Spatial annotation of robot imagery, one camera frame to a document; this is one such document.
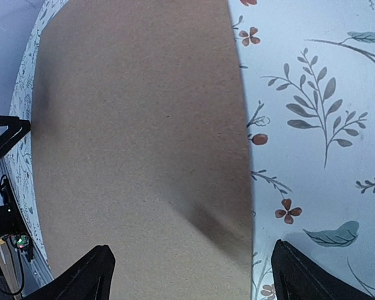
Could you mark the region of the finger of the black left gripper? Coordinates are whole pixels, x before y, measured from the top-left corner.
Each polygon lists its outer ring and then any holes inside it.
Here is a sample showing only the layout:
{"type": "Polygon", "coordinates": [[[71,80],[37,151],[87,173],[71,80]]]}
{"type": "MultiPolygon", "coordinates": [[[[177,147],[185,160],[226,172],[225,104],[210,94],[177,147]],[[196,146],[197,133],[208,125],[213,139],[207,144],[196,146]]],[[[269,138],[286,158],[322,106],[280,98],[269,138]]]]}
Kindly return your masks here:
{"type": "Polygon", "coordinates": [[[17,116],[0,116],[0,159],[2,159],[29,131],[31,123],[17,116]]]}

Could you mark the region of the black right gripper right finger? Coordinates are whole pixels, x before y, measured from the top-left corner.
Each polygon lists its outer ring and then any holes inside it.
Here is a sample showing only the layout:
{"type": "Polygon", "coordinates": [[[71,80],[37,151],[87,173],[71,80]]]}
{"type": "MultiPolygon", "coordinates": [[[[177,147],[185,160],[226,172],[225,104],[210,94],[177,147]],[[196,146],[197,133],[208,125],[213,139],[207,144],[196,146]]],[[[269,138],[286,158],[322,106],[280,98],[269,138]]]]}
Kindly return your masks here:
{"type": "Polygon", "coordinates": [[[374,299],[329,274],[287,241],[275,242],[271,267],[278,299],[374,299]]]}

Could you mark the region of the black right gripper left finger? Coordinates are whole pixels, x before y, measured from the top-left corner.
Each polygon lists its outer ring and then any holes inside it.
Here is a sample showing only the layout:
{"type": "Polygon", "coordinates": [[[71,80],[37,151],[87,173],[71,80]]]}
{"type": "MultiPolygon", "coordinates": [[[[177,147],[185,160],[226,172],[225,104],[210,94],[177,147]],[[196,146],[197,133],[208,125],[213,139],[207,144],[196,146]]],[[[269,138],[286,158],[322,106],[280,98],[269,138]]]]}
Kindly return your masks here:
{"type": "Polygon", "coordinates": [[[108,245],[97,245],[25,300],[108,300],[115,262],[108,245]]]}

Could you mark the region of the brown cardboard backing board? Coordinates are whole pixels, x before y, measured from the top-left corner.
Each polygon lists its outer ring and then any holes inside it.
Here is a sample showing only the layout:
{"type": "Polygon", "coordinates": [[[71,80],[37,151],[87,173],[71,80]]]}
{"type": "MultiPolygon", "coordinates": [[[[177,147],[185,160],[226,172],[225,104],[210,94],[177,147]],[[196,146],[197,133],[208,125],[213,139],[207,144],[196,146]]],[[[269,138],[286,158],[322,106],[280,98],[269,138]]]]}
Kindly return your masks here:
{"type": "Polygon", "coordinates": [[[226,1],[69,1],[32,97],[52,274],[107,244],[112,299],[249,299],[245,123],[226,1]]]}

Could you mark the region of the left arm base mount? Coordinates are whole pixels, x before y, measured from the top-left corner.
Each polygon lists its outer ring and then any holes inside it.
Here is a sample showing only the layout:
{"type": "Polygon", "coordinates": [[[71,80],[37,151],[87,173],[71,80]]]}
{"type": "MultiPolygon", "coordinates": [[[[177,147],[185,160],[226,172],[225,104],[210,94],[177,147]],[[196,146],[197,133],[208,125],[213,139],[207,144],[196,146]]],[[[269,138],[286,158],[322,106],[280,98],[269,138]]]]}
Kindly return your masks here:
{"type": "MultiPolygon", "coordinates": [[[[26,287],[26,275],[21,254],[27,258],[33,257],[31,235],[26,232],[26,226],[21,222],[21,213],[16,207],[16,200],[11,189],[10,181],[6,175],[0,178],[0,196],[3,205],[0,206],[0,249],[7,247],[10,263],[18,287],[12,290],[8,284],[4,271],[0,265],[0,293],[22,299],[26,287]]],[[[5,255],[0,253],[0,262],[5,261],[5,255]]]]}

